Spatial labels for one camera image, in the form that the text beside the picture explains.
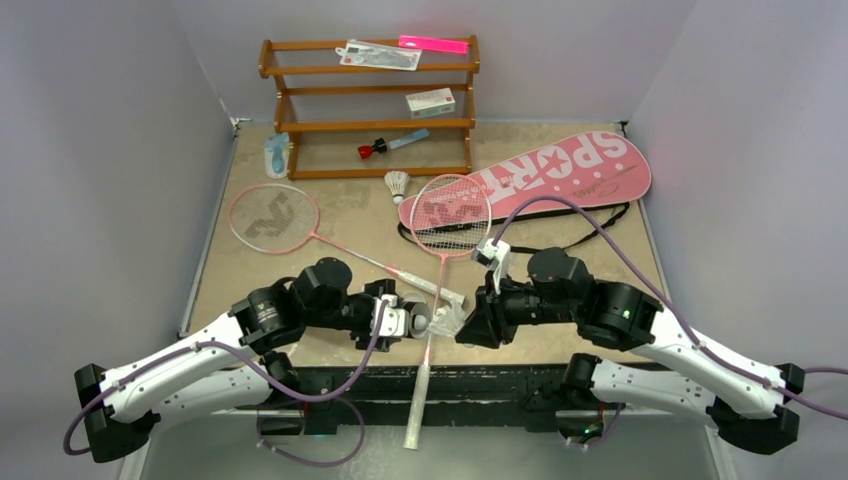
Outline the black shuttlecock tube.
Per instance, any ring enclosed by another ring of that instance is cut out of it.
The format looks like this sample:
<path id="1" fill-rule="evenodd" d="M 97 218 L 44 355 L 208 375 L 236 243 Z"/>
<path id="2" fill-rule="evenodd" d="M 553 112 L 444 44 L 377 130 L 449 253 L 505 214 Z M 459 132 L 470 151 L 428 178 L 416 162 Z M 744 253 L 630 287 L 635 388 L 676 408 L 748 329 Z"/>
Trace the black shuttlecock tube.
<path id="1" fill-rule="evenodd" d="M 427 335 L 431 322 L 431 310 L 424 302 L 405 301 L 401 307 L 404 314 L 404 338 L 421 339 Z"/>

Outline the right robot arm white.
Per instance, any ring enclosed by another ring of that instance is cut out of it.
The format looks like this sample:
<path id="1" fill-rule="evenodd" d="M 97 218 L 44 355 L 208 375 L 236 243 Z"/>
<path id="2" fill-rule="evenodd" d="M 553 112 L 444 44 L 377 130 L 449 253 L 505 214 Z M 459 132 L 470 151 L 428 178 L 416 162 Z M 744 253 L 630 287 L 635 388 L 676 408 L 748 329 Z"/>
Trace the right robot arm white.
<path id="1" fill-rule="evenodd" d="M 661 366 L 645 370 L 578 353 L 562 381 L 545 393 L 576 407 L 635 404 L 686 416 L 755 454 L 774 454 L 797 440 L 800 417 L 786 406 L 804 387 L 805 372 L 797 365 L 766 365 L 700 333 L 689 336 L 654 297 L 595 278 L 582 260 L 555 247 L 531 256 L 526 282 L 507 274 L 506 244 L 486 241 L 471 257 L 488 272 L 457 342 L 497 349 L 521 326 L 573 323 L 595 346 Z"/>

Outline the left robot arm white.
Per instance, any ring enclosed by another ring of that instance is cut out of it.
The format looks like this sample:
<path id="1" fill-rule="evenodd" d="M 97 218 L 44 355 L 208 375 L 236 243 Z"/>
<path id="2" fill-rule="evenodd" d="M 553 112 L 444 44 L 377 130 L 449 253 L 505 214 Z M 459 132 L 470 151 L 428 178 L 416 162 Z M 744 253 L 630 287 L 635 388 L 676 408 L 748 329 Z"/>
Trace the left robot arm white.
<path id="1" fill-rule="evenodd" d="M 418 338 L 427 307 L 400 296 L 392 279 L 350 294 L 350 268 L 325 257 L 296 277 L 250 292 L 216 320 L 151 356 L 122 367 L 89 364 L 74 374 L 81 410 L 63 439 L 66 454 L 97 463 L 121 459 L 145 446 L 151 432 L 178 412 L 214 412 L 268 403 L 284 409 L 341 396 L 377 350 Z M 341 386 L 302 386 L 283 346 L 308 328 L 344 330 L 363 361 Z"/>

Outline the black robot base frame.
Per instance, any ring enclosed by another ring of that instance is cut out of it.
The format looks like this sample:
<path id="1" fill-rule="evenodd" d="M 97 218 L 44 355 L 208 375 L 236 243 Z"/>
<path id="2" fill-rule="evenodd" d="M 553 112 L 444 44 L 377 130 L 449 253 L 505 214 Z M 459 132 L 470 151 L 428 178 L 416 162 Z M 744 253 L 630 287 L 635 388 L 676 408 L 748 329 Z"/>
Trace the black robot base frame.
<path id="1" fill-rule="evenodd" d="M 246 367 L 232 367 L 167 396 L 156 408 L 159 429 L 234 409 L 264 418 L 269 435 L 334 435 L 341 426 L 407 426 L 417 368 L 373 366 L 335 400 L 305 404 L 274 389 Z M 522 427 L 594 436 L 602 402 L 562 365 L 437 366 L 428 382 L 422 426 Z"/>

